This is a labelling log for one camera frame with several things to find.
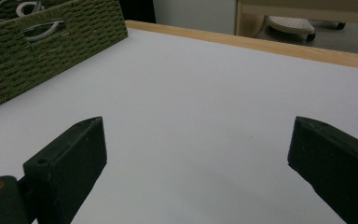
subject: white tabletop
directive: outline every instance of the white tabletop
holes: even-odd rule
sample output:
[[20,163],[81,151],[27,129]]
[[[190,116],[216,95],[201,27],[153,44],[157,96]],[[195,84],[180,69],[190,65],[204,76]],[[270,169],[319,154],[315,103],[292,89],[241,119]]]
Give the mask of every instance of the white tabletop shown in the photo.
[[129,32],[0,105],[0,175],[103,116],[108,163],[73,223],[344,223],[286,157],[296,116],[358,137],[358,69]]

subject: table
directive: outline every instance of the table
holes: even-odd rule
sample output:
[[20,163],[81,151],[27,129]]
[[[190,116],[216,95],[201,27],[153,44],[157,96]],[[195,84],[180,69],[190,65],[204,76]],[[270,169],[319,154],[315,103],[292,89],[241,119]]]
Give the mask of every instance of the table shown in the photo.
[[103,116],[108,163],[73,223],[344,223],[286,156],[296,116],[358,137],[358,68],[127,24],[127,39],[0,105],[0,175],[22,177],[56,136]]
[[238,0],[236,34],[256,35],[263,24],[264,15],[319,21],[358,22],[358,1]]

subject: wall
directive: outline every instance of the wall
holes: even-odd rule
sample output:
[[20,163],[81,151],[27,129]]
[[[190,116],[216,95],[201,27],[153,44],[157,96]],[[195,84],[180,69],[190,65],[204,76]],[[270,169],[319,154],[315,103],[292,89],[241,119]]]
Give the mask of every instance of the wall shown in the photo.
[[217,33],[235,33],[236,0],[153,0],[156,21]]

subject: green woven basket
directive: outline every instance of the green woven basket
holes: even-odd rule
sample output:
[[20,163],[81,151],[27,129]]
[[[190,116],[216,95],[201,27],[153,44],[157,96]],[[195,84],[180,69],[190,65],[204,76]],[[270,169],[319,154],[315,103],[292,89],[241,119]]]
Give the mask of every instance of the green woven basket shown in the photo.
[[[45,10],[0,22],[0,104],[127,37],[118,0],[43,0]],[[63,18],[30,42],[24,30]]]

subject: wicker basket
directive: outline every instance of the wicker basket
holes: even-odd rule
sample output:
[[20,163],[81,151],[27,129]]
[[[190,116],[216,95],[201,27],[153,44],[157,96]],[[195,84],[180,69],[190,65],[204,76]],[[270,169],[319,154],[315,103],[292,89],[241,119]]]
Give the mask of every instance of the wicker basket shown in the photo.
[[[118,0],[42,5],[45,10],[0,22],[0,104],[127,37]],[[36,42],[25,39],[28,27],[57,18],[63,18],[60,30]]]

